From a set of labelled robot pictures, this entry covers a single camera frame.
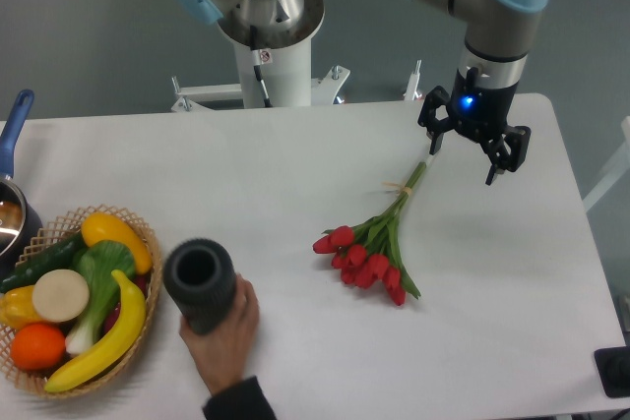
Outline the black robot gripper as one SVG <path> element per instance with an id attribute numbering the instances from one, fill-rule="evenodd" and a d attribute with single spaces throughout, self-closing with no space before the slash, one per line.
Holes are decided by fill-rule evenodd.
<path id="1" fill-rule="evenodd" d="M 473 69 L 473 73 L 456 74 L 451 96 L 441 86 L 435 87 L 425 96 L 417 120 L 430 139 L 429 154 L 439 152 L 444 134 L 453 130 L 475 143 L 484 143 L 490 160 L 486 185 L 505 171 L 516 172 L 526 160 L 532 135 L 528 126 L 508 124 L 518 84 L 500 89 L 483 87 L 481 73 Z M 437 111 L 442 106 L 446 106 L 447 116 L 439 119 Z"/>

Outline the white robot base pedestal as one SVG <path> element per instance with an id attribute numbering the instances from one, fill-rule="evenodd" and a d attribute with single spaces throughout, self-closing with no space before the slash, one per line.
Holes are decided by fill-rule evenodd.
<path id="1" fill-rule="evenodd" d="M 239 82 L 183 88 L 173 77 L 174 111 L 230 100 L 245 108 L 344 102 L 350 69 L 336 64 L 321 78 L 312 75 L 311 40 L 324 20 L 323 0 L 242 0 L 225 14 L 211 0 L 178 2 L 201 23 L 219 26 L 233 47 Z"/>

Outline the dark sleeved forearm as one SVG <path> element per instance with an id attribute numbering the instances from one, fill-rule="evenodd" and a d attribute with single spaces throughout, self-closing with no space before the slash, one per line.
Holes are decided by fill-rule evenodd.
<path id="1" fill-rule="evenodd" d="M 208 420 L 276 420 L 256 376 L 212 394 L 202 408 Z"/>

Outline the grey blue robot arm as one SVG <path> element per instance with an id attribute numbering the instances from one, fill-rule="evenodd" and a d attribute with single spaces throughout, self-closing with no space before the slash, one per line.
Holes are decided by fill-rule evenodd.
<path id="1" fill-rule="evenodd" d="M 480 145 L 489 176 L 516 171 L 531 131 L 508 112 L 548 0 L 420 0 L 463 21 L 464 49 L 451 90 L 425 99 L 418 123 L 438 152 L 448 132 Z M 177 0 L 198 22 L 231 41 L 248 108 L 299 107 L 314 101 L 310 42 L 324 19 L 323 0 Z"/>

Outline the person's bare hand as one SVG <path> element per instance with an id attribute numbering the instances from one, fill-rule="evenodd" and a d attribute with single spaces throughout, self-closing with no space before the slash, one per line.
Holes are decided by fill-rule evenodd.
<path id="1" fill-rule="evenodd" d="M 210 395 L 219 394 L 244 380 L 259 321 L 257 295 L 252 283 L 240 273 L 236 277 L 232 307 L 214 330 L 196 334 L 187 319 L 180 318 L 179 334 Z"/>

